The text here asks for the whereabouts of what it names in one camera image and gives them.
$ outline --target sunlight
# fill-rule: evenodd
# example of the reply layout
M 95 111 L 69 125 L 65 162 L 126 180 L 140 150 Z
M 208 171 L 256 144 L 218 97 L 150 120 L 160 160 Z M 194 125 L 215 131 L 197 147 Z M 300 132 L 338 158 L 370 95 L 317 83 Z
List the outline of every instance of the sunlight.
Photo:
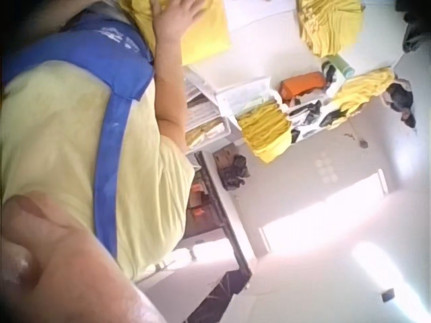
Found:
M 198 262 L 215 262 L 234 258 L 234 249 L 228 238 L 193 246 Z
M 431 323 L 431 315 L 426 311 L 417 293 L 409 286 L 397 265 L 378 246 L 370 242 L 358 244 L 353 256 L 382 292 L 395 290 L 395 299 L 399 309 L 416 323 Z
M 370 220 L 385 196 L 383 173 L 375 173 L 293 215 L 263 228 L 272 252 L 296 256 L 340 241 Z

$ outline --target apron strap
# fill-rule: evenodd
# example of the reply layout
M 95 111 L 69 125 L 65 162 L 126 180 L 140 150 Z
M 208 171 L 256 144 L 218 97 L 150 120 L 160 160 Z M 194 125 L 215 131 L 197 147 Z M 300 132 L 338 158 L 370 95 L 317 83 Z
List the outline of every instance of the apron strap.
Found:
M 131 101 L 112 93 L 104 115 L 94 173 L 94 229 L 99 241 L 117 257 L 117 180 L 121 145 Z

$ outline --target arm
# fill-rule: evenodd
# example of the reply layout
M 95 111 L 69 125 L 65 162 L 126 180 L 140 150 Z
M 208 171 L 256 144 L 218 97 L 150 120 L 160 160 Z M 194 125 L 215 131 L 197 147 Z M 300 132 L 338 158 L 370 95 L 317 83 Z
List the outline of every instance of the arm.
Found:
M 181 36 L 203 13 L 204 0 L 171 0 L 162 11 L 153 1 L 156 33 L 156 119 L 161 135 L 186 152 L 187 100 L 181 59 Z

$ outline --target skin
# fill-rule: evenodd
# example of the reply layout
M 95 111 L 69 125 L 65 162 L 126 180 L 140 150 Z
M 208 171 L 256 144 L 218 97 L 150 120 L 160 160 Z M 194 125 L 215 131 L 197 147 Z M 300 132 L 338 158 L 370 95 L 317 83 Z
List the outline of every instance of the skin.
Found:
M 156 34 L 156 119 L 159 131 L 187 151 L 187 99 L 181 59 L 181 36 L 203 14 L 204 0 L 171 0 L 162 12 L 153 1 Z
M 1 296 L 20 322 L 165 322 L 97 239 L 46 195 L 10 198 L 1 239 Z
M 160 133 L 183 150 L 180 39 L 202 15 L 202 5 L 172 0 L 164 11 L 154 5 L 156 118 Z M 2 205 L 0 278 L 1 298 L 22 322 L 165 322 L 98 240 L 41 192 Z

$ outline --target person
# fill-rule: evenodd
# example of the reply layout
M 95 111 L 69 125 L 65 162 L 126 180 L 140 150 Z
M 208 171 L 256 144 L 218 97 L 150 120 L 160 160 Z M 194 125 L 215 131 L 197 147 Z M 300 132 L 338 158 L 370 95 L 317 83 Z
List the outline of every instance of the person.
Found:
M 2 203 L 44 193 L 132 281 L 184 233 L 194 170 L 180 39 L 203 2 L 154 1 L 154 61 L 133 23 L 95 3 L 104 10 L 90 6 L 2 62 Z
M 1 225 L 2 322 L 166 323 L 94 235 L 46 194 L 11 197 Z

